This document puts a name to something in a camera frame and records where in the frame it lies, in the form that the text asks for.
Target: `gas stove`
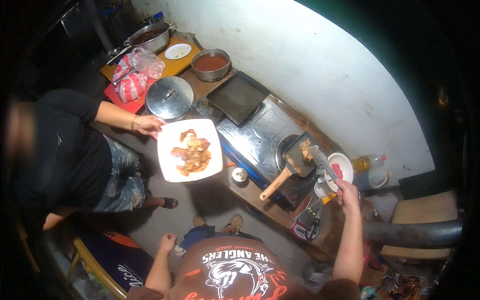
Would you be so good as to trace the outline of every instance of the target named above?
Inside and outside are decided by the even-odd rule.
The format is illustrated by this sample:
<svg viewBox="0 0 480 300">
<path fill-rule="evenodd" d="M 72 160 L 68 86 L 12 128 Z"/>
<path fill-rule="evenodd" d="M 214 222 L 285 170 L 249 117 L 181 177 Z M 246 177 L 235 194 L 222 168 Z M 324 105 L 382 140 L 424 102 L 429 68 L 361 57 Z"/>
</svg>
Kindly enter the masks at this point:
<svg viewBox="0 0 480 300">
<path fill-rule="evenodd" d="M 220 111 L 206 105 L 201 98 L 198 113 L 212 119 L 220 133 L 222 146 L 233 161 L 245 168 L 250 178 L 265 189 L 285 166 L 284 150 L 303 131 L 267 96 L 257 110 L 241 125 L 223 118 Z M 287 179 L 271 197 L 285 210 L 295 210 L 316 181 L 315 171 L 307 177 L 297 174 Z"/>
</svg>

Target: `lid handle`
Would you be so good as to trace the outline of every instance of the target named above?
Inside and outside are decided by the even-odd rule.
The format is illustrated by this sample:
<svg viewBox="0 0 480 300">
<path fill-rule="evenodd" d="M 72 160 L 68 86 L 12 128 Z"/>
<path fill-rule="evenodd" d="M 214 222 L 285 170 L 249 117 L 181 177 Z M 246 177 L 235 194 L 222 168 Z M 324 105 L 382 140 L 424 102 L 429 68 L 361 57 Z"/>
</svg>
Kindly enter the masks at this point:
<svg viewBox="0 0 480 300">
<path fill-rule="evenodd" d="M 171 95 L 173 95 L 174 93 L 176 93 L 177 91 L 175 89 L 171 89 L 171 90 L 168 90 L 167 94 L 165 95 L 165 97 L 163 97 L 162 99 L 162 102 L 166 102 L 168 97 L 170 97 Z"/>
</svg>

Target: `hand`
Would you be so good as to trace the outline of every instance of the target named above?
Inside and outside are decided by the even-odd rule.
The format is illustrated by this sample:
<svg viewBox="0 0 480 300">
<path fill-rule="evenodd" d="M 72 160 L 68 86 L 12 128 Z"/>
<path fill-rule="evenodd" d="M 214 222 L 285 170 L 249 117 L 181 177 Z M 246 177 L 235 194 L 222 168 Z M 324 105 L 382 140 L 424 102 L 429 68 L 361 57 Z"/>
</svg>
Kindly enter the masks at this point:
<svg viewBox="0 0 480 300">
<path fill-rule="evenodd" d="M 337 179 L 335 183 L 338 186 L 338 204 L 342 205 L 343 213 L 360 213 L 360 201 L 357 187 L 348 181 Z"/>
<path fill-rule="evenodd" d="M 165 124 L 166 122 L 156 115 L 138 116 L 133 120 L 132 129 L 156 139 L 158 132 L 162 131 L 162 125 Z"/>
<path fill-rule="evenodd" d="M 177 236 L 173 233 L 167 232 L 160 240 L 160 249 L 158 249 L 158 253 L 165 253 L 166 255 L 169 255 L 170 252 L 172 252 L 173 247 L 175 247 L 176 241 Z"/>
</svg>

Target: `square white plate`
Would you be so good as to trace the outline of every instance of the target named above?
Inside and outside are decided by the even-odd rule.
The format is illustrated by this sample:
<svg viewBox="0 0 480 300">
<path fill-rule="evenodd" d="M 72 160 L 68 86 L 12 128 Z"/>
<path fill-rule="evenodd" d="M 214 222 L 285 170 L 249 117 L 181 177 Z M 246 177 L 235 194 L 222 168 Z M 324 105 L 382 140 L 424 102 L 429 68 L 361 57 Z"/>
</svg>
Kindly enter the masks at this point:
<svg viewBox="0 0 480 300">
<path fill-rule="evenodd" d="M 181 175 L 177 170 L 177 165 L 184 164 L 179 157 L 173 157 L 170 151 L 173 147 L 187 148 L 187 135 L 183 142 L 180 142 L 180 134 L 193 129 L 198 138 L 205 138 L 210 142 L 208 151 L 212 153 L 212 158 L 205 170 L 201 172 L 191 172 L 188 176 Z M 209 119 L 191 119 L 173 122 L 162 126 L 162 132 L 158 133 L 157 152 L 160 168 L 163 177 L 169 182 L 195 181 L 212 176 L 223 169 L 222 147 L 218 139 L 215 125 Z"/>
</svg>

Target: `cooking oil bottle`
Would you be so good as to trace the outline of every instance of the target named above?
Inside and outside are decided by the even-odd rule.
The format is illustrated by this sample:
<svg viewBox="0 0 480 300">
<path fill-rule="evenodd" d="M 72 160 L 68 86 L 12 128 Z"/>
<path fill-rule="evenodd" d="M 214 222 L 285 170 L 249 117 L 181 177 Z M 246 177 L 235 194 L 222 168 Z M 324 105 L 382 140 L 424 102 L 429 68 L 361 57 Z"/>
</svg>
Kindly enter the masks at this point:
<svg viewBox="0 0 480 300">
<path fill-rule="evenodd" d="M 384 161 L 387 159 L 385 154 L 370 153 L 360 156 L 352 160 L 353 173 L 365 172 L 376 168 L 383 167 Z"/>
</svg>

